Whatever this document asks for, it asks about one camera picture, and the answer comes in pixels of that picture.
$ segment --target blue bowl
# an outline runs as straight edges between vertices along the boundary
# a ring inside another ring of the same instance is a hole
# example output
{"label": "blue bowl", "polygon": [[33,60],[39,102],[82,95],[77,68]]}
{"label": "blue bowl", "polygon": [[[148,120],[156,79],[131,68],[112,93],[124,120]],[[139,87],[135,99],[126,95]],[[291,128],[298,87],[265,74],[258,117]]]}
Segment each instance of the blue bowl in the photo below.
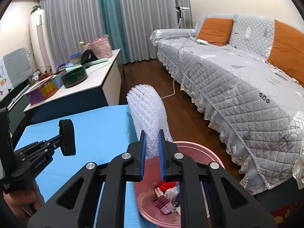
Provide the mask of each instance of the blue bowl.
{"label": "blue bowl", "polygon": [[78,53],[72,54],[72,55],[70,56],[70,58],[71,58],[71,60],[72,60],[73,58],[80,57],[81,55],[82,55],[82,53],[81,53],[81,52],[78,52]]}

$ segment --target teal curtain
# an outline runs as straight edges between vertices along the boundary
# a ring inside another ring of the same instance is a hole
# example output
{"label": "teal curtain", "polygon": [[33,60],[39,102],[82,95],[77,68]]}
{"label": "teal curtain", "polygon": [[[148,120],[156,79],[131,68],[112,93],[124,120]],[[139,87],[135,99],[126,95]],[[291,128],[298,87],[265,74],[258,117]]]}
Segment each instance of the teal curtain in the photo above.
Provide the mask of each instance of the teal curtain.
{"label": "teal curtain", "polygon": [[120,0],[99,0],[103,33],[109,35],[113,49],[121,49],[123,63],[130,62]]}

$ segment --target rubber wheel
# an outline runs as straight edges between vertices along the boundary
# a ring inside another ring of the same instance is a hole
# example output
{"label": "rubber wheel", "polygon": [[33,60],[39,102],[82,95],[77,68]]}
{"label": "rubber wheel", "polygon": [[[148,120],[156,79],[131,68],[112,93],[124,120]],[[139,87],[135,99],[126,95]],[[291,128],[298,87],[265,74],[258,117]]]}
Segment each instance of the rubber wheel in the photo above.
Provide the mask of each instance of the rubber wheel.
{"label": "rubber wheel", "polygon": [[74,125],[71,119],[59,121],[59,134],[61,135],[61,151],[64,156],[76,154]]}

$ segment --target green bowl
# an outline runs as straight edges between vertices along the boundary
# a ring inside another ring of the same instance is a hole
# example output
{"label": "green bowl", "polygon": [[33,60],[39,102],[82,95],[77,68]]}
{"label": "green bowl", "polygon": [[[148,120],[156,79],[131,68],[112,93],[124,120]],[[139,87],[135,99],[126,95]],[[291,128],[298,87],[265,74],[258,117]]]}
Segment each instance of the green bowl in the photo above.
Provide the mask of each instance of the green bowl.
{"label": "green bowl", "polygon": [[62,76],[62,82],[65,87],[73,87],[88,77],[84,67],[78,67]]}

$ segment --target pink basin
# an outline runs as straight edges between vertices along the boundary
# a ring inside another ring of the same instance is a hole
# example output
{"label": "pink basin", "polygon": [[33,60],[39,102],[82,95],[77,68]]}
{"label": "pink basin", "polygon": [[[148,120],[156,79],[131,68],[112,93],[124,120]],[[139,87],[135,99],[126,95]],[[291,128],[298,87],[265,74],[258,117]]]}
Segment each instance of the pink basin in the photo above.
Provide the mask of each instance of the pink basin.
{"label": "pink basin", "polygon": [[[209,164],[215,161],[224,167],[219,157],[202,145],[186,141],[176,141],[174,143],[181,153],[192,157],[198,163]],[[176,212],[164,215],[154,206],[153,200],[156,198],[154,188],[157,188],[161,181],[159,156],[146,160],[143,180],[139,183],[134,183],[138,211],[144,218],[158,226],[180,228],[180,215]]]}

